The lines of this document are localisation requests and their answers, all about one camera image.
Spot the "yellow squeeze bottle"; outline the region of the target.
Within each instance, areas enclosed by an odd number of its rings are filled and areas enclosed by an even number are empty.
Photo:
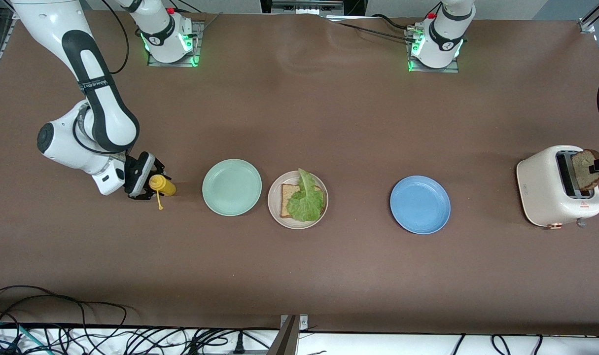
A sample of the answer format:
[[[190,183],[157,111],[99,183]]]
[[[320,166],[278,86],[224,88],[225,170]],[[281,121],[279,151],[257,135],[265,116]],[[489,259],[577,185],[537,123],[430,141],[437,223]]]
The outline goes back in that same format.
[[[151,176],[148,180],[148,186],[157,196],[157,204],[160,211],[164,209],[160,202],[160,198],[162,196],[173,196],[176,193],[176,186],[164,175]]]

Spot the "brown bread slice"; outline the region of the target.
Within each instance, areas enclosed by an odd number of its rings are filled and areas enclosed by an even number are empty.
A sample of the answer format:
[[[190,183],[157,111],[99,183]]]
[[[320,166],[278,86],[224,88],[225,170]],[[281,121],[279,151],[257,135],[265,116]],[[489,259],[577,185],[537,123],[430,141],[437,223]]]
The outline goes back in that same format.
[[[595,160],[599,159],[596,150],[582,150],[572,156],[572,166],[577,182],[577,189],[589,191],[599,185],[599,172],[591,173],[590,167],[594,166]]]
[[[319,195],[323,199],[323,204],[321,206],[321,210],[319,211],[319,216],[321,216],[322,214],[324,214],[325,209],[326,209],[325,195],[324,195],[324,192],[322,191],[322,189],[318,185],[314,185],[313,190],[315,192],[318,192]],[[279,216],[281,218],[292,218],[294,220],[301,221],[301,222],[309,221],[309,220],[306,220],[305,218],[301,219],[299,217],[295,217],[288,211],[288,205],[289,205],[290,200],[293,198],[293,195],[295,195],[295,193],[297,193],[299,191],[301,191],[301,187],[297,184],[282,184],[281,211],[279,213]]]

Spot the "green lettuce leaf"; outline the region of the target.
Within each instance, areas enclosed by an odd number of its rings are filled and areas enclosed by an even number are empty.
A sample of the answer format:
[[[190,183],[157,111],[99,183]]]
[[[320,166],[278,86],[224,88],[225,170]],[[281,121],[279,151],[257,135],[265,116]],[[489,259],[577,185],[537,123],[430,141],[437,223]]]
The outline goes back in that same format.
[[[316,221],[324,209],[324,192],[311,173],[304,169],[298,169],[298,173],[298,182],[286,200],[286,213],[301,222]]]

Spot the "mint green plate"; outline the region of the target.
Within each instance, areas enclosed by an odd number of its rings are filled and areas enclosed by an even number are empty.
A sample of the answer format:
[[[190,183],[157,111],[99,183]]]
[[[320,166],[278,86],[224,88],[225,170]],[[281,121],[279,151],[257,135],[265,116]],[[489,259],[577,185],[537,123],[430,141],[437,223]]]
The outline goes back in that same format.
[[[205,204],[218,215],[238,216],[250,211],[262,192],[262,178],[253,164],[227,159],[207,171],[202,183]]]

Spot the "beige plate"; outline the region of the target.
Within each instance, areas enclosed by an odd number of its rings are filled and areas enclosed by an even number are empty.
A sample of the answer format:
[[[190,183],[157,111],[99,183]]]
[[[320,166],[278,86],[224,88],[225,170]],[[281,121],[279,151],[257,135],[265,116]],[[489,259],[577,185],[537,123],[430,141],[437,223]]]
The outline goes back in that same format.
[[[267,197],[269,212],[274,220],[276,220],[279,225],[293,230],[307,229],[313,227],[313,225],[316,225],[325,216],[329,204],[328,189],[326,188],[324,182],[322,182],[322,180],[316,175],[312,175],[315,181],[315,186],[321,189],[324,199],[324,204],[319,218],[315,221],[299,221],[291,218],[290,216],[282,216],[282,200],[284,199],[283,188],[286,185],[297,185],[299,183],[300,177],[301,175],[297,170],[290,171],[279,176],[274,182],[272,182]]]

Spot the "blue plate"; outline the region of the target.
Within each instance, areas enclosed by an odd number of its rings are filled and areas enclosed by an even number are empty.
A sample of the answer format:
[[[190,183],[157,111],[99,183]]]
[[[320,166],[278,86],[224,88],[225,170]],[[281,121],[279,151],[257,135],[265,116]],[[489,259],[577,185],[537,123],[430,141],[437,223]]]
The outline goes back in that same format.
[[[446,189],[427,176],[408,176],[399,180],[391,190],[389,208],[403,229],[418,235],[441,231],[451,215]]]

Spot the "white toaster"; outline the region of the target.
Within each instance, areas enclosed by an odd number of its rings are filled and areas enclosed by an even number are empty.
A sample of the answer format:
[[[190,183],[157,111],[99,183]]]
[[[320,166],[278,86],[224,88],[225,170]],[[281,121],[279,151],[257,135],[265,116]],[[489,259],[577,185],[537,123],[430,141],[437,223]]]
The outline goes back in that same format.
[[[578,146],[559,144],[539,151],[516,166],[523,211],[538,227],[560,229],[565,224],[583,227],[599,214],[599,189],[581,191],[572,157]]]

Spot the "silver metal device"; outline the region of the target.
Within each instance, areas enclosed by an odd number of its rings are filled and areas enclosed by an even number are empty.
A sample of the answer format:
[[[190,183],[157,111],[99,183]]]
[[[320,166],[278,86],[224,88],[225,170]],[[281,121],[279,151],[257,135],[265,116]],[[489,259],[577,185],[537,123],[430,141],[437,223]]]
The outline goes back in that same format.
[[[345,14],[344,0],[271,0],[272,14],[316,14],[343,16]]]

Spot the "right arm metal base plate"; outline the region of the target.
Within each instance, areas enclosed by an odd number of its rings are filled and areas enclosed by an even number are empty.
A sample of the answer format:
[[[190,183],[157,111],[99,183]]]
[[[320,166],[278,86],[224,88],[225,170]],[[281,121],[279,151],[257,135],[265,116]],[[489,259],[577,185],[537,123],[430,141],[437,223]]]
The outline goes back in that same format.
[[[147,50],[148,67],[165,68],[195,68],[198,67],[202,51],[203,32],[206,27],[205,22],[195,21],[192,24],[193,29],[190,34],[183,36],[183,43],[188,48],[186,55],[179,61],[173,63],[162,63],[157,61]]]

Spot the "grey metal post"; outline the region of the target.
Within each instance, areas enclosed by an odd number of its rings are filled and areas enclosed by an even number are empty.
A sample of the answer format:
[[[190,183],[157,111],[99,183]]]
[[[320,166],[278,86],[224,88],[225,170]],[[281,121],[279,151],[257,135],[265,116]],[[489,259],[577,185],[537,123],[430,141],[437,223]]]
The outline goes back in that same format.
[[[283,316],[281,328],[266,355],[296,355],[301,325],[300,315]]]

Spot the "aluminium corner bracket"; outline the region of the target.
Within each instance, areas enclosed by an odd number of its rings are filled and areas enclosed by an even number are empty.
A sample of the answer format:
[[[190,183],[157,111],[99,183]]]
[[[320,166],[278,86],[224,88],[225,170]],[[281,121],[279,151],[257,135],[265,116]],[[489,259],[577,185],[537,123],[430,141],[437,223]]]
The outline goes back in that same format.
[[[282,329],[284,327],[284,323],[291,316],[292,315],[282,315],[281,316],[280,329]],[[295,316],[295,320],[298,325],[299,332],[304,332],[304,331],[308,330],[308,328],[309,328],[308,315],[301,314],[301,315],[293,315],[293,316]]]

